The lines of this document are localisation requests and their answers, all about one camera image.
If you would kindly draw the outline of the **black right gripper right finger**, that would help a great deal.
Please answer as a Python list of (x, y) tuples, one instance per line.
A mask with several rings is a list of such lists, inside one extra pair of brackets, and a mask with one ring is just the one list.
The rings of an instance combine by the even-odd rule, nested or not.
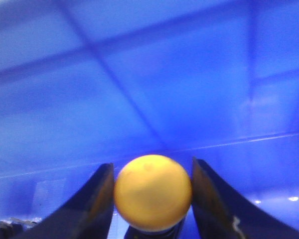
[(267, 214), (202, 159), (192, 161), (192, 209), (202, 239), (299, 239), (299, 231)]

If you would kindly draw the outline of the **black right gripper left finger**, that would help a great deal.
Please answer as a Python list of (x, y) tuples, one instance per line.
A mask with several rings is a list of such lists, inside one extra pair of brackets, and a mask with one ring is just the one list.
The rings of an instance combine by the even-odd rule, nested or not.
[(105, 163), (66, 203), (16, 239), (106, 239), (113, 211), (114, 166)]

